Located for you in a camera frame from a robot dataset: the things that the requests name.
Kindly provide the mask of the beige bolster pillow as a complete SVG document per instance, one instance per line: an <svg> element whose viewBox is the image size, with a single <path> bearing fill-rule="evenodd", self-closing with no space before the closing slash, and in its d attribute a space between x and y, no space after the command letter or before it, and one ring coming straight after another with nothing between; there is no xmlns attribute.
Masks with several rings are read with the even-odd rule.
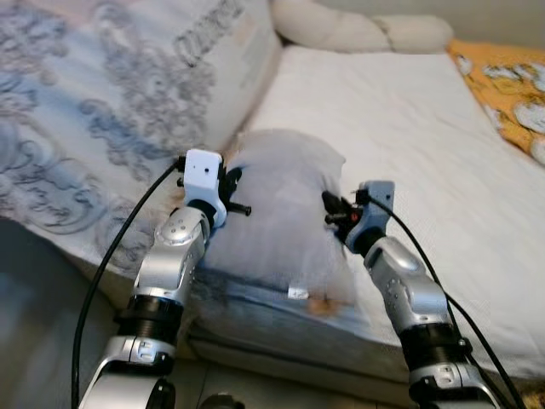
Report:
<svg viewBox="0 0 545 409"><path fill-rule="evenodd" d="M438 54L453 39L451 24L427 14L368 16L316 0L270 0L270 15L277 34L289 43L343 54Z"/></svg>

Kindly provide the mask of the grey pillow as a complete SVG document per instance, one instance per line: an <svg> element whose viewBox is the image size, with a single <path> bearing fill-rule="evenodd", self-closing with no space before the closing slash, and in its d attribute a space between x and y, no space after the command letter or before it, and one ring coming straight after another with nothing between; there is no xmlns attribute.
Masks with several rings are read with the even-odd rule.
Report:
<svg viewBox="0 0 545 409"><path fill-rule="evenodd" d="M323 193L339 193L344 157L327 143L289 129L249 131L230 149L241 172L231 214L202 261L208 273L241 278L288 295L303 290L331 302L357 300L342 242L324 222Z"/></svg>

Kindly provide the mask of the patterned plastic-wrapped mattress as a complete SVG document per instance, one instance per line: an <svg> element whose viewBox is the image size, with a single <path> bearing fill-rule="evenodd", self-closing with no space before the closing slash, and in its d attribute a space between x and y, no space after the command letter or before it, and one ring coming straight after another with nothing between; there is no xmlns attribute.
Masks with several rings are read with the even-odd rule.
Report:
<svg viewBox="0 0 545 409"><path fill-rule="evenodd" d="M0 216L97 265L169 164L229 147L280 51L270 0L0 0Z"/></svg>

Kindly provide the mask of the white quilted bed mattress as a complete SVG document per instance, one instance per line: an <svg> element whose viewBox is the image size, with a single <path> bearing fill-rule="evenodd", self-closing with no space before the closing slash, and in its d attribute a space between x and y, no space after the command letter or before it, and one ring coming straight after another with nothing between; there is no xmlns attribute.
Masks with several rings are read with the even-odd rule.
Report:
<svg viewBox="0 0 545 409"><path fill-rule="evenodd" d="M522 392L545 371L544 169L493 128L448 55L285 48L243 126L314 136L344 159L338 190L394 183L393 209ZM323 315L282 285L198 276L199 358L389 405L409 372L379 291L350 256L354 303Z"/></svg>

